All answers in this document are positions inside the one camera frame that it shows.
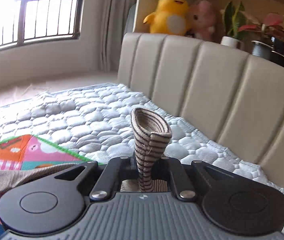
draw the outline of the metal screw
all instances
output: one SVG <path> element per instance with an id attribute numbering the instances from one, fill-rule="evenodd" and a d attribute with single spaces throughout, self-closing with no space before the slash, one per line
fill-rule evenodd
<path id="1" fill-rule="evenodd" d="M 107 192 L 104 190 L 95 191 L 91 195 L 93 198 L 103 199 L 107 196 Z"/>
<path id="2" fill-rule="evenodd" d="M 195 197 L 195 192 L 191 190 L 184 190 L 180 192 L 180 197 L 181 198 L 193 198 Z"/>

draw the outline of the white flower pot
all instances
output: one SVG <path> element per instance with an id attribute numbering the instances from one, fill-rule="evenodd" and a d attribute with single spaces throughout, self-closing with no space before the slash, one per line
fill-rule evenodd
<path id="1" fill-rule="evenodd" d="M 224 36 L 221 40 L 221 45 L 229 46 L 235 49 L 244 50 L 244 43 L 235 38 Z"/>

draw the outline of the yellow stuffed toy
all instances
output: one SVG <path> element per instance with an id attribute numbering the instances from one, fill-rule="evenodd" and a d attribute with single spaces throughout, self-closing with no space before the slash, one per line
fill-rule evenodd
<path id="1" fill-rule="evenodd" d="M 186 0 L 159 0 L 156 11 L 143 21 L 150 25 L 150 33 L 184 36 L 188 30 Z"/>

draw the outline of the orange pattern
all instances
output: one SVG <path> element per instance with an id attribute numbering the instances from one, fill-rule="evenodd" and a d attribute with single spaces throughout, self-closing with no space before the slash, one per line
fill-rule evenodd
<path id="1" fill-rule="evenodd" d="M 24 158 L 25 148 L 32 135 L 24 135 L 0 144 L 0 159 L 21 162 Z"/>

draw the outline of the window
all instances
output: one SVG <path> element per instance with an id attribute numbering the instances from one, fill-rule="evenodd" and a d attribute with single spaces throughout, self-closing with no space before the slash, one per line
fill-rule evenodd
<path id="1" fill-rule="evenodd" d="M 0 49 L 77 39 L 83 0 L 0 0 Z"/>

